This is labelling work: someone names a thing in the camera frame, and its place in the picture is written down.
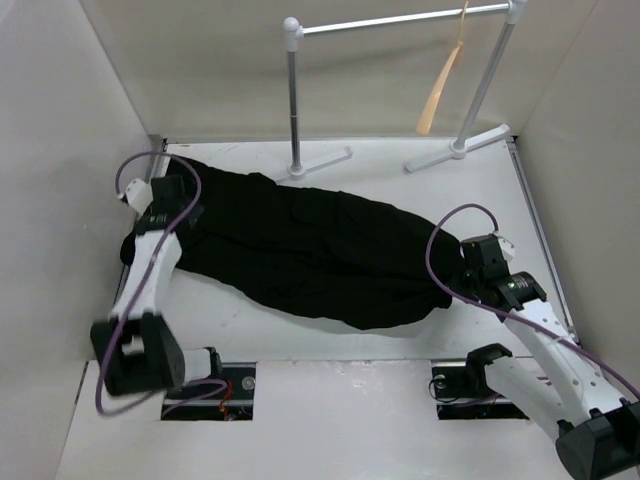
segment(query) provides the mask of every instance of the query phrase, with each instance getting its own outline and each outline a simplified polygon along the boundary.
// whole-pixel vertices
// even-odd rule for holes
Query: black cloth
[[[262,305],[360,330],[416,322],[451,305],[426,271],[434,228],[427,220],[344,192],[279,186],[258,173],[189,163],[202,180],[204,213],[193,229],[178,232],[178,268],[233,285]],[[170,162],[167,175],[183,176],[194,194],[178,162]],[[122,260],[130,264],[133,252],[132,232]],[[432,255],[445,282],[464,269],[460,244],[446,232]]]

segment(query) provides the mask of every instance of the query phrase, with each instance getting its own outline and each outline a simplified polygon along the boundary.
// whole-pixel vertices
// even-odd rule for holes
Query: white wall
[[[517,133],[595,0],[531,0],[477,129]],[[150,133],[173,138],[283,139],[288,134],[285,17],[312,26],[459,8],[463,0],[82,0]],[[500,3],[498,0],[470,4]],[[433,133],[455,134],[504,18],[470,18]],[[457,20],[305,39],[304,136],[413,135],[457,35]]]
[[[636,384],[639,18],[637,0],[598,1],[519,139],[580,337]]]
[[[53,478],[148,138],[77,0],[0,0],[0,478]]]

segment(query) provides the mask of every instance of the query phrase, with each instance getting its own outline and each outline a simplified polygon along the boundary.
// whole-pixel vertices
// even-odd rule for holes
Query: wooden hanger
[[[416,127],[416,133],[418,135],[429,135],[429,132],[431,131],[431,125],[433,124],[433,117],[435,116],[436,110],[438,109],[440,96],[442,95],[442,90],[447,83],[447,78],[449,77],[449,73],[451,72],[451,67],[457,65],[462,56],[462,47],[464,45],[462,42],[462,31],[464,25],[464,17],[467,13],[467,6],[469,6],[468,1],[465,2],[464,7],[462,7],[456,46],[449,54],[447,62],[444,64],[440,75],[438,75],[438,79],[436,80],[436,83],[431,90],[431,95],[429,95],[427,103],[424,106],[424,110],[422,111],[422,115],[420,115],[420,120],[418,120],[418,126]]]

